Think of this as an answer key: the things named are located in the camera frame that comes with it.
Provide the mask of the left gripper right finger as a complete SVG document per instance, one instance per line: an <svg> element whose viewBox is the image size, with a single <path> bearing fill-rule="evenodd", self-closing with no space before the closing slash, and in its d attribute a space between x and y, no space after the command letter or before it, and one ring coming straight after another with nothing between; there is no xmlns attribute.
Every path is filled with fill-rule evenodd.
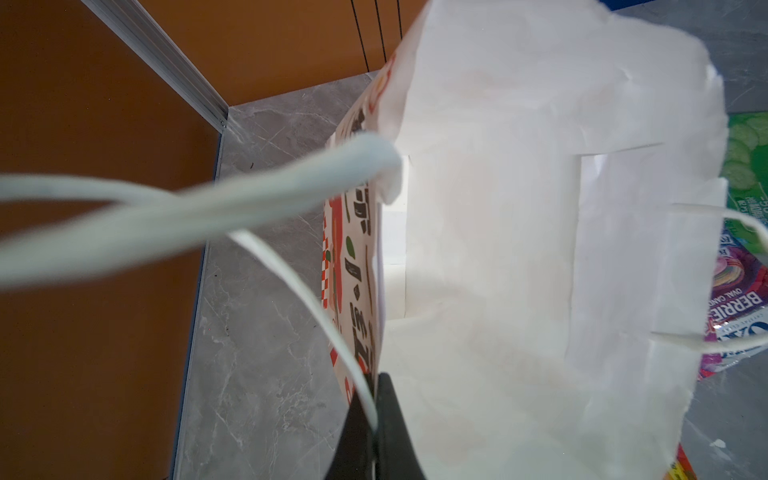
<svg viewBox="0 0 768 480"><path fill-rule="evenodd" d="M378 376L378 427L374 439L376 480L425 480L388 373Z"/></svg>

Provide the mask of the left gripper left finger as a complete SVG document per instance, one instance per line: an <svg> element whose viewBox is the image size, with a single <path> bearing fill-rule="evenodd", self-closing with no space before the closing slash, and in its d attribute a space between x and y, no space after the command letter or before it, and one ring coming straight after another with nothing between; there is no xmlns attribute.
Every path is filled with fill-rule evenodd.
<svg viewBox="0 0 768 480"><path fill-rule="evenodd" d="M325 480L373 480L374 435L354 394Z"/></svg>

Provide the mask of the white paper bag with flower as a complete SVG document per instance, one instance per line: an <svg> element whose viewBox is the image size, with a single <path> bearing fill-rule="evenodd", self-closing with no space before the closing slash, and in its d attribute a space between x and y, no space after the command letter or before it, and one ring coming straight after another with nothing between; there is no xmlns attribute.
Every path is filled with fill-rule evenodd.
<svg viewBox="0 0 768 480"><path fill-rule="evenodd" d="M1 242L3 289L226 236L331 343L375 439L391 376L426 479L659 479L702 356L726 205L723 80L599 1L431 1L324 150L180 192L7 174L103 208Z"/></svg>

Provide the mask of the Fox's berries candy bag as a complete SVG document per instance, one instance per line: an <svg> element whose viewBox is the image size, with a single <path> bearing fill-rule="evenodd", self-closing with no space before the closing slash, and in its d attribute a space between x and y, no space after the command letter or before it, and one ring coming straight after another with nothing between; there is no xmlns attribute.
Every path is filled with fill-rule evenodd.
<svg viewBox="0 0 768 480"><path fill-rule="evenodd" d="M707 342L762 336L767 333L767 267L724 230L720 237Z"/></svg>

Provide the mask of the green Lays chips bag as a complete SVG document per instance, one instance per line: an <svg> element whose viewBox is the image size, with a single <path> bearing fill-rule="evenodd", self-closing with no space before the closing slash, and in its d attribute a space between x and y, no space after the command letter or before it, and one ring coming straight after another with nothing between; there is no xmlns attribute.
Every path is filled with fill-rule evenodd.
<svg viewBox="0 0 768 480"><path fill-rule="evenodd" d="M767 226L767 113L735 114L721 176L728 181L727 206Z"/></svg>

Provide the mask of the red yellow snack packet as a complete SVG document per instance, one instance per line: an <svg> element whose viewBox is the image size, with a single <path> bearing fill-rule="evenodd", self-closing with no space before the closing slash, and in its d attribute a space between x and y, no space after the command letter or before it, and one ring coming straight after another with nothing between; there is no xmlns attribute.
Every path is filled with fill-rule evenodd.
<svg viewBox="0 0 768 480"><path fill-rule="evenodd" d="M665 473L663 479L697 480L697 476L681 444L678 445L676 458Z"/></svg>

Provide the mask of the left aluminium corner post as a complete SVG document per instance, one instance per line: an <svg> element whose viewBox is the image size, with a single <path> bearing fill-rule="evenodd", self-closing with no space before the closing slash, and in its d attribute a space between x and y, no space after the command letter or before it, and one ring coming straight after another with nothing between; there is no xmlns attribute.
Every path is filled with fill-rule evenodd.
<svg viewBox="0 0 768 480"><path fill-rule="evenodd" d="M83 4L216 131L227 128L229 105L139 1Z"/></svg>

